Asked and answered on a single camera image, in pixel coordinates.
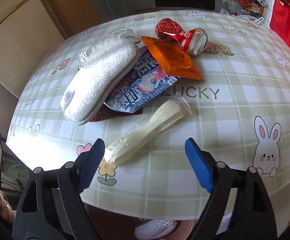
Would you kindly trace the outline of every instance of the table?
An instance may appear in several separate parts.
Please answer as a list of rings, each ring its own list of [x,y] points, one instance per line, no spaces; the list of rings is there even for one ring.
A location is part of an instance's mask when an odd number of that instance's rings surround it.
[[[201,27],[208,33],[211,42],[194,58],[206,82],[180,79],[148,103],[142,115],[83,126],[69,123],[59,103],[77,72],[84,45],[121,26],[155,37],[156,23],[166,17],[185,30]],[[81,194],[84,202],[135,217],[197,219],[209,195],[184,154],[188,137],[231,168],[262,167],[269,195],[290,182],[290,49],[268,28],[210,12],[159,11],[125,17],[59,44],[42,59],[24,88],[7,145],[31,169],[57,169],[97,138],[108,146],[149,119],[176,91],[189,102],[193,115],[157,135],[135,161],[100,166]]]

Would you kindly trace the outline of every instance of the barcode label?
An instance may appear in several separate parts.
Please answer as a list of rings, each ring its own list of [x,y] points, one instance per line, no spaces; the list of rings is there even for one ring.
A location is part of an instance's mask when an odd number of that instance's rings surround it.
[[[175,77],[171,77],[169,80],[167,80],[167,83],[173,85],[176,81],[177,79]]]

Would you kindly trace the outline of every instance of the blue and pink packaging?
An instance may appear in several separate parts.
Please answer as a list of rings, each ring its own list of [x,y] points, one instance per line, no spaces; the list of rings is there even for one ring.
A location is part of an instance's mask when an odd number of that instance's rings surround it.
[[[134,113],[163,93],[180,77],[167,76],[146,46],[132,70],[113,88],[105,100],[112,110]]]

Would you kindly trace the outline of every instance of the white tiled wall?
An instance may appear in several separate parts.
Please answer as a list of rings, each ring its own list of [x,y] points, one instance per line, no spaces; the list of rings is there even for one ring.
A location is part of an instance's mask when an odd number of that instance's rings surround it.
[[[264,8],[263,17],[265,18],[265,21],[263,22],[263,24],[269,28],[269,23],[270,20],[272,19],[272,9],[274,7],[275,0],[265,0],[265,2],[268,4],[268,7]]]

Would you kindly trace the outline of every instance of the cartoon face on orange packet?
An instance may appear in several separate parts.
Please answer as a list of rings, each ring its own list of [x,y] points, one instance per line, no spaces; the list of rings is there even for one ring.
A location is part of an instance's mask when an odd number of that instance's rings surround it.
[[[167,75],[204,81],[191,57],[177,45],[145,36],[142,41]]]

